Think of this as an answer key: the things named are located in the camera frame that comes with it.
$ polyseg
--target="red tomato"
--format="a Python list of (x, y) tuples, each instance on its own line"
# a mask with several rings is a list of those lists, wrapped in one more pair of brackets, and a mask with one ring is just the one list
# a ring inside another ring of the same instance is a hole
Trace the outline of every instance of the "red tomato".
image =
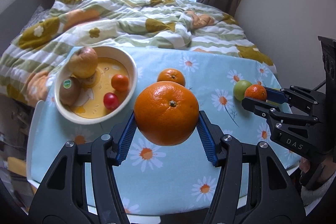
[(108, 92), (104, 95), (103, 102), (104, 106), (109, 110), (115, 110), (119, 106), (119, 99), (112, 92)]

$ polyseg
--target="striped blanket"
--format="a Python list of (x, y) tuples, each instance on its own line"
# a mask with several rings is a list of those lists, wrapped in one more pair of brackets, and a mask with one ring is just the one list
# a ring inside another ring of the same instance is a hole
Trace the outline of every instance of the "striped blanket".
[(56, 0), (49, 16), (16, 37), (0, 59), (0, 93), (35, 106), (75, 46), (158, 47), (259, 61), (268, 56), (237, 21), (188, 0)]

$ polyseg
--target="green sticker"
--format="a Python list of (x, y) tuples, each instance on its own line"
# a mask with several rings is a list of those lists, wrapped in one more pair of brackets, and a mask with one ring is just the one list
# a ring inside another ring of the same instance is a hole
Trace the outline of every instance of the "green sticker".
[(64, 87), (65, 89), (69, 89), (69, 88), (71, 87), (71, 80), (65, 80), (65, 81), (63, 82), (63, 87)]

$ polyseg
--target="floral tablecloth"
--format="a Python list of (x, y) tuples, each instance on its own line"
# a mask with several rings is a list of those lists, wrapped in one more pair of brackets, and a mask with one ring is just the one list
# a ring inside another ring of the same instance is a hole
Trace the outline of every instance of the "floral tablecloth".
[[(34, 133), (31, 154), (31, 177), (41, 182), (52, 161), (68, 140), (77, 143), (93, 141), (111, 130), (126, 112), (133, 108), (135, 98), (154, 83), (159, 72), (176, 68), (183, 72), (190, 89), (210, 121), (223, 132), (241, 142), (257, 144), (267, 141), (288, 168), (299, 156), (270, 141), (266, 120), (245, 111), (233, 98), (232, 89), (238, 80), (271, 88), (280, 88), (266, 65), (257, 61), (202, 52), (187, 52), (157, 48), (124, 48), (135, 60), (138, 83), (135, 94), (115, 117), (95, 125), (82, 126), (69, 122), (56, 109), (53, 85), (43, 106)], [(287, 104), (281, 106), (290, 112)], [(86, 164), (88, 204), (94, 206), (90, 164)], [(218, 180), (219, 168), (207, 161), (195, 130), (181, 145), (160, 147), (147, 141), (137, 130), (127, 156), (119, 167), (114, 167), (120, 196), (127, 213), (162, 215), (209, 207)], [(247, 193), (248, 166), (243, 165), (241, 196)]]

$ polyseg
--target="orange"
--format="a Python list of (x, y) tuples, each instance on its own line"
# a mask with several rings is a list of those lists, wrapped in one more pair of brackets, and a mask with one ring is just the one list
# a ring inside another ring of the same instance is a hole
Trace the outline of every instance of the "orange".
[(157, 82), (160, 81), (172, 81), (185, 86), (185, 79), (182, 72), (176, 69), (165, 69), (161, 71), (157, 77)]
[(125, 75), (113, 75), (111, 79), (112, 87), (119, 92), (125, 92), (128, 90), (129, 80)]
[(262, 85), (255, 84), (246, 89), (244, 97), (251, 97), (266, 102), (267, 92)]
[(134, 105), (140, 132), (152, 143), (178, 145), (189, 138), (199, 117), (195, 95), (171, 81), (156, 82), (144, 89)]

